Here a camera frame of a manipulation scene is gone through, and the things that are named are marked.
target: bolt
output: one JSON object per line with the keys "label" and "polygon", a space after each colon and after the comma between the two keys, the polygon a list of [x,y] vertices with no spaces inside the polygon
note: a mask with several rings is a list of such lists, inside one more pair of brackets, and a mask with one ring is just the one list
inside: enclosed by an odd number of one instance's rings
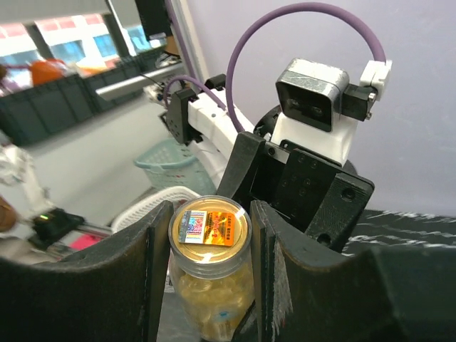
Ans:
{"label": "bolt", "polygon": [[377,94],[370,93],[368,96],[368,99],[369,99],[369,102],[375,102],[375,100],[377,99]]}

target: marble countertop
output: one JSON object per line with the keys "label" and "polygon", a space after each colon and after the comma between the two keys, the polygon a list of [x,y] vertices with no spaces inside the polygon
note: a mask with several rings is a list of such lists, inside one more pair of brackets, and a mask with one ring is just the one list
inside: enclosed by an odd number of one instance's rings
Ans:
{"label": "marble countertop", "polygon": [[[455,248],[456,218],[407,212],[366,210],[343,253],[353,256],[371,246]],[[176,294],[163,297],[158,342],[200,342],[185,319]]]}

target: jar with yellow contents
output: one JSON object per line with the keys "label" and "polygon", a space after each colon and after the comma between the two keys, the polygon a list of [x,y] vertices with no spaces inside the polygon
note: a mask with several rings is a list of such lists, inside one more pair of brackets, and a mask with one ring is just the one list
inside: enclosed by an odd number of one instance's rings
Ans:
{"label": "jar with yellow contents", "polygon": [[251,225],[241,206],[220,196],[194,199],[171,219],[171,282],[207,341],[230,341],[254,300]]}

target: jar lid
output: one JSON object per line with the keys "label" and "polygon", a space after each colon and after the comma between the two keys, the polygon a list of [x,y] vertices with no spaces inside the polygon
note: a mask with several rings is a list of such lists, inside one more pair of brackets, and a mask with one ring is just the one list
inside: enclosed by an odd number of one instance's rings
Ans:
{"label": "jar lid", "polygon": [[[232,246],[180,242],[182,218],[190,210],[225,212],[234,216]],[[202,279],[219,279],[235,272],[249,255],[251,222],[235,201],[222,196],[202,196],[185,203],[173,215],[168,236],[177,265],[186,273]]]}

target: pink object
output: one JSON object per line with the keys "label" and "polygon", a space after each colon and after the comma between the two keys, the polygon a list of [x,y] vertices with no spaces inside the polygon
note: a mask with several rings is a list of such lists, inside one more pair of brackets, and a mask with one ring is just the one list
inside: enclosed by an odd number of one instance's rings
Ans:
{"label": "pink object", "polygon": [[99,237],[93,237],[91,235],[83,235],[82,237],[80,237],[79,239],[74,241],[74,243],[72,243],[70,245],[70,247],[73,249],[76,249],[77,251],[80,251],[82,249],[85,249],[87,247],[90,247],[90,246],[96,244],[100,240],[101,240],[101,238],[99,238]]}

